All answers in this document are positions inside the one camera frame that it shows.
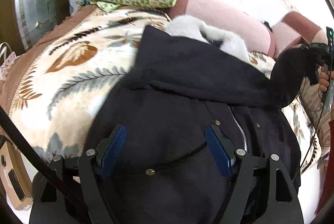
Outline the person's right hand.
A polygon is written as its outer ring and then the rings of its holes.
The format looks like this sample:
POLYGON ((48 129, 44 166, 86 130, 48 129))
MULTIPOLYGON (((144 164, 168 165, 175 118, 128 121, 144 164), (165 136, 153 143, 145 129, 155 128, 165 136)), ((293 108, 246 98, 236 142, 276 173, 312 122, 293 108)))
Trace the person's right hand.
POLYGON ((319 91, 325 93, 329 87, 331 72, 326 71, 324 67, 320 71, 319 91))

